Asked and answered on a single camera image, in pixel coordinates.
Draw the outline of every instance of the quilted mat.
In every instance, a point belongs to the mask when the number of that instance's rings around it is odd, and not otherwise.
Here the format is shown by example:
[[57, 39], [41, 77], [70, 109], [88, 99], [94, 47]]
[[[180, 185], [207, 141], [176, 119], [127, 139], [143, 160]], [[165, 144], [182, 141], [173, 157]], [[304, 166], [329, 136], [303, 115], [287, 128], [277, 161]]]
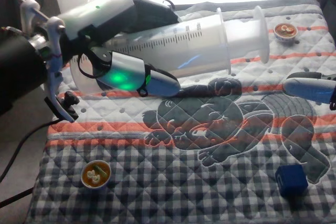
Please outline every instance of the quilted mat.
[[[27, 223], [330, 223], [336, 222], [336, 118], [329, 105], [282, 92], [293, 72], [333, 74], [336, 51], [319, 6], [308, 0], [263, 7], [270, 60], [232, 60], [226, 70], [179, 79], [174, 98], [132, 92], [84, 97], [64, 69], [60, 96], [79, 95], [79, 119], [49, 128]], [[214, 15], [218, 4], [179, 12]], [[224, 9], [224, 20], [249, 21], [253, 6]], [[273, 28], [298, 27], [292, 45]], [[111, 165], [106, 188], [91, 191], [82, 168]], [[279, 194], [280, 165], [301, 164], [304, 196]]]

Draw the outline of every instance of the gray floor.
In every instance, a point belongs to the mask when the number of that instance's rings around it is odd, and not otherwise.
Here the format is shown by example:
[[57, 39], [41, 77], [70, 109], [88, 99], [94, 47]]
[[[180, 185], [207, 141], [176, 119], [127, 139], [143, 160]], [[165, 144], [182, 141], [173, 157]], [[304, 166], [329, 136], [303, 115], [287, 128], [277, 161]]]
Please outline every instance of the gray floor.
[[[17, 144], [33, 128], [52, 120], [41, 88], [16, 101], [14, 108], [0, 116], [0, 173], [3, 172]], [[45, 146], [47, 128], [32, 135], [23, 145], [7, 176], [0, 184], [0, 201], [33, 187]], [[0, 223], [23, 223], [31, 195], [0, 209]]]

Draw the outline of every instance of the white bowl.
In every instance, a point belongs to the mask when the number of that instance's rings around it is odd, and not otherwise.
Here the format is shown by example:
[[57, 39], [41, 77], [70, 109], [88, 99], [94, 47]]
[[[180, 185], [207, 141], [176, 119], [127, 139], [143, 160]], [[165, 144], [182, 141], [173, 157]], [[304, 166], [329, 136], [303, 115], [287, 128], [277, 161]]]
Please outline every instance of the white bowl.
[[[291, 37], [284, 37], [284, 36], [281, 36], [279, 35], [277, 32], [276, 32], [276, 28], [278, 26], [283, 26], [283, 25], [286, 25], [286, 26], [292, 26], [294, 27], [295, 29], [295, 32], [294, 32], [294, 35], [291, 36]], [[280, 24], [277, 24], [275, 27], [274, 27], [274, 35], [275, 37], [280, 40], [281, 42], [293, 42], [294, 41], [294, 38], [297, 36], [298, 34], [298, 28], [290, 23], [280, 23]]]
[[[85, 171], [86, 167], [88, 167], [88, 166], [91, 165], [92, 163], [96, 163], [96, 162], [102, 162], [102, 163], [107, 164], [107, 165], [109, 166], [110, 176], [109, 176], [109, 178], [106, 180], [106, 182], [105, 182], [104, 184], [102, 184], [102, 185], [100, 185], [100, 186], [97, 186], [97, 187], [93, 187], [93, 186], [89, 186], [89, 185], [87, 185], [87, 184], [84, 183], [84, 181], [83, 181], [83, 174], [84, 174], [84, 171]], [[93, 190], [101, 189], [102, 187], [104, 187], [104, 186], [110, 181], [111, 173], [112, 173], [112, 171], [111, 171], [111, 166], [110, 166], [109, 163], [105, 162], [104, 160], [99, 160], [99, 159], [98, 159], [98, 160], [93, 160], [93, 161], [91, 161], [91, 162], [88, 162], [88, 163], [84, 166], [84, 168], [82, 169], [82, 172], [80, 173], [80, 181], [82, 181], [82, 184], [83, 184], [86, 188], [93, 189]]]

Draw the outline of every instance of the soup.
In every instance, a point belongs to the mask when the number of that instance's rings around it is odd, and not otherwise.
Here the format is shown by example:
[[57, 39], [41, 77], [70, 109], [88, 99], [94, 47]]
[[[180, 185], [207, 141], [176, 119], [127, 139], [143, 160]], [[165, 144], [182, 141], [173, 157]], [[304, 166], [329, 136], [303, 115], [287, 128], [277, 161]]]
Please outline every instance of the soup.
[[291, 24], [280, 24], [275, 28], [275, 32], [286, 38], [293, 37], [297, 33], [296, 28]]
[[83, 172], [83, 182], [90, 187], [103, 185], [110, 177], [110, 167], [106, 163], [97, 161], [89, 164]]

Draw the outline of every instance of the blue block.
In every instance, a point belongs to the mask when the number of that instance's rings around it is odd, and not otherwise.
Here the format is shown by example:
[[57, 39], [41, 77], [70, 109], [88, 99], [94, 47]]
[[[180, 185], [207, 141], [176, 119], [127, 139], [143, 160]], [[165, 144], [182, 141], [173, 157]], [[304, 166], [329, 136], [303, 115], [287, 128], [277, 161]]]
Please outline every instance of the blue block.
[[302, 165], [282, 165], [275, 172], [275, 178], [283, 197], [300, 196], [308, 187]]

